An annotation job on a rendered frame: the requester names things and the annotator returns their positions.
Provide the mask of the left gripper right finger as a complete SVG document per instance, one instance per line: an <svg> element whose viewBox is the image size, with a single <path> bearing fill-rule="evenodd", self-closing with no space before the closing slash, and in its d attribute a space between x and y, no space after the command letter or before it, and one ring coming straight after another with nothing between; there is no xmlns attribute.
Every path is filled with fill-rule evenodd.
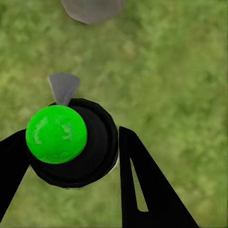
<svg viewBox="0 0 228 228"><path fill-rule="evenodd" d="M138 135L119 127L123 228L199 228ZM139 211L130 158L149 212Z"/></svg>

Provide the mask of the pesticide atomizer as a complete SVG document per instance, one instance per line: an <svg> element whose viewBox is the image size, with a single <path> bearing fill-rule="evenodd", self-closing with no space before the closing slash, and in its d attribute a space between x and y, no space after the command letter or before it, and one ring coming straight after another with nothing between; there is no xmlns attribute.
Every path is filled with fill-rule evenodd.
<svg viewBox="0 0 228 228"><path fill-rule="evenodd" d="M72 98L80 84L78 77L57 72L47 79L55 102L28 122L28 161L50 185L81 188L114 168L119 134L111 115L98 103Z"/></svg>

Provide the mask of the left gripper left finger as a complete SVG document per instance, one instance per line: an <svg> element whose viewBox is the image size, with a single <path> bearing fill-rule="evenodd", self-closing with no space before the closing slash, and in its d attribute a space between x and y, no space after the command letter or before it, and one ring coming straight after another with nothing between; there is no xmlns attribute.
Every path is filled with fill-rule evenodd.
<svg viewBox="0 0 228 228"><path fill-rule="evenodd" d="M0 222L29 166L25 129L0 142Z"/></svg>

